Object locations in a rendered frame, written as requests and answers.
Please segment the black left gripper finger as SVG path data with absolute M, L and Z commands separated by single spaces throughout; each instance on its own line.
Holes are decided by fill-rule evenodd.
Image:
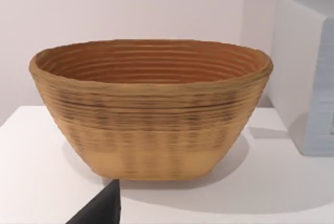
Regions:
M 113 180 L 65 224 L 120 224 L 120 181 Z

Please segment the brown woven basket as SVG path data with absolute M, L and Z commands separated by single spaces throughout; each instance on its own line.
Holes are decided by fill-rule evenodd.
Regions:
M 115 39 L 57 46 L 29 63 L 55 124 L 90 169 L 123 180 L 191 180 L 231 149 L 273 70 L 245 46 Z

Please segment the pale microwave oven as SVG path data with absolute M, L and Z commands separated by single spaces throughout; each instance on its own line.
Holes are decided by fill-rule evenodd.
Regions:
M 278 0 L 267 94 L 298 151 L 334 157 L 334 0 Z

